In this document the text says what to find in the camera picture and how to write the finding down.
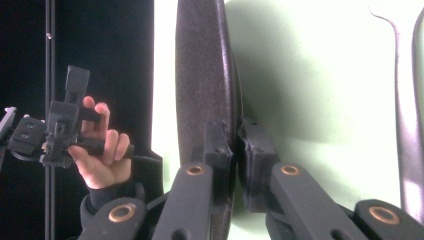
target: black background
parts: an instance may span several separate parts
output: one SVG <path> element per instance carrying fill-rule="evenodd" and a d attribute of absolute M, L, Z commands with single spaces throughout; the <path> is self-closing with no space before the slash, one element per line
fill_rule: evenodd
<path fill-rule="evenodd" d="M 56 1 L 56 100 L 66 69 L 90 70 L 87 95 L 111 109 L 111 128 L 150 150 L 153 0 Z M 45 118 L 45 2 L 0 1 L 0 107 Z M 75 166 L 57 169 L 57 239 L 81 231 L 86 189 Z M 44 168 L 6 155 L 0 173 L 0 239 L 44 238 Z"/>

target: circular hole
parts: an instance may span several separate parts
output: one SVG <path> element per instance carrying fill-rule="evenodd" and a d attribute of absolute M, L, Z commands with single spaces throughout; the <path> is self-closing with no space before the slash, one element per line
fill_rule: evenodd
<path fill-rule="evenodd" d="M 299 169 L 295 166 L 283 166 L 281 172 L 287 175 L 298 175 L 300 173 Z"/>
<path fill-rule="evenodd" d="M 400 223 L 399 216 L 390 209 L 379 206 L 372 206 L 369 208 L 369 212 L 371 216 L 380 222 L 390 225 L 396 225 Z"/>
<path fill-rule="evenodd" d="M 188 232 L 185 229 L 175 230 L 171 235 L 172 240 L 187 240 Z"/>
<path fill-rule="evenodd" d="M 29 138 L 29 134 L 28 133 L 21 133 L 21 138 Z"/>
<path fill-rule="evenodd" d="M 340 230 L 331 231 L 331 237 L 335 240 L 351 240 L 351 238 L 344 232 Z"/>
<path fill-rule="evenodd" d="M 109 220 L 115 223 L 125 222 L 134 216 L 136 209 L 137 207 L 132 203 L 116 206 L 110 210 Z"/>
<path fill-rule="evenodd" d="M 190 174 L 190 175 L 200 175 L 204 171 L 205 170 L 201 166 L 194 166 L 194 167 L 187 169 L 187 173 Z"/>

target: metal rod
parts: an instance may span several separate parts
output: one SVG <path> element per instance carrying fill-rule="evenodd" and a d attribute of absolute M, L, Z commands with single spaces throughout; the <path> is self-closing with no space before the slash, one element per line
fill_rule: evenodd
<path fill-rule="evenodd" d="M 45 109 L 46 119 L 48 119 L 50 102 L 55 99 L 55 35 L 56 35 L 56 2 L 46 0 L 45 21 L 46 21 L 46 68 L 45 68 Z M 45 240 L 55 239 L 55 168 L 45 167 Z"/>
<path fill-rule="evenodd" d="M 396 133 L 401 205 L 424 224 L 424 139 L 415 76 L 416 25 L 424 4 L 381 4 L 370 6 L 371 13 L 388 21 L 395 32 Z"/>

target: hand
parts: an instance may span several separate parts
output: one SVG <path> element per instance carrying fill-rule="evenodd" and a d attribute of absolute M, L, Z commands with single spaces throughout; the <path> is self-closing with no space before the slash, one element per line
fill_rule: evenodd
<path fill-rule="evenodd" d="M 100 189 L 127 181 L 131 175 L 131 159 L 122 159 L 130 140 L 127 134 L 118 134 L 110 129 L 110 111 L 105 103 L 95 104 L 93 98 L 85 97 L 83 105 L 102 115 L 99 123 L 83 121 L 83 137 L 105 141 L 103 156 L 90 156 L 84 148 L 70 146 L 69 154 L 74 159 L 81 176 L 89 188 Z"/>

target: black pole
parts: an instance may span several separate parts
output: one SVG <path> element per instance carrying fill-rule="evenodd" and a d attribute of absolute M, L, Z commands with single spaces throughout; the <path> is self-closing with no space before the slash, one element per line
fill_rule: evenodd
<path fill-rule="evenodd" d="M 46 90 L 45 108 L 48 119 L 50 102 L 55 98 L 55 0 L 46 0 Z M 45 240 L 55 239 L 55 168 L 45 166 Z"/>

